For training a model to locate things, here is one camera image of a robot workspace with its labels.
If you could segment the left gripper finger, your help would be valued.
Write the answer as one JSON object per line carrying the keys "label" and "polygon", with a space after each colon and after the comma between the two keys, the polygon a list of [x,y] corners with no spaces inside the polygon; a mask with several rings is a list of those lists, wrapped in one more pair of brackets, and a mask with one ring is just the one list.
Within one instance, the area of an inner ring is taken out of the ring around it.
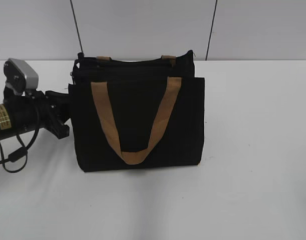
{"label": "left gripper finger", "polygon": [[51,103],[69,103],[70,102],[68,93],[60,93],[60,92],[48,90],[45,92],[45,97]]}
{"label": "left gripper finger", "polygon": [[69,136],[69,126],[65,123],[69,120],[69,116],[53,109],[49,113],[48,130],[58,139]]}

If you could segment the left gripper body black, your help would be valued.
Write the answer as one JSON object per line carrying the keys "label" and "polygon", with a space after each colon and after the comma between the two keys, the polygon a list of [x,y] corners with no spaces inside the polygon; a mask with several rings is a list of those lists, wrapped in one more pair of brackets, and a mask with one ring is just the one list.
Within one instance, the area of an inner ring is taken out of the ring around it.
{"label": "left gripper body black", "polygon": [[17,95],[7,89],[7,114],[10,133],[27,133],[44,128],[58,132],[58,92],[31,90]]}

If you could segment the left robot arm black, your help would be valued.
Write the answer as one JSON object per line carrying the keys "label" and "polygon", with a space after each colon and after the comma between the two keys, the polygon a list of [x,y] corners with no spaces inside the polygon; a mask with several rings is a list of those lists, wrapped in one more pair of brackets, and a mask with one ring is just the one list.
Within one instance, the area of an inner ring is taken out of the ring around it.
{"label": "left robot arm black", "polygon": [[36,129],[46,129],[56,138],[69,136],[69,94],[48,90],[14,95],[5,91],[0,104],[0,140]]}

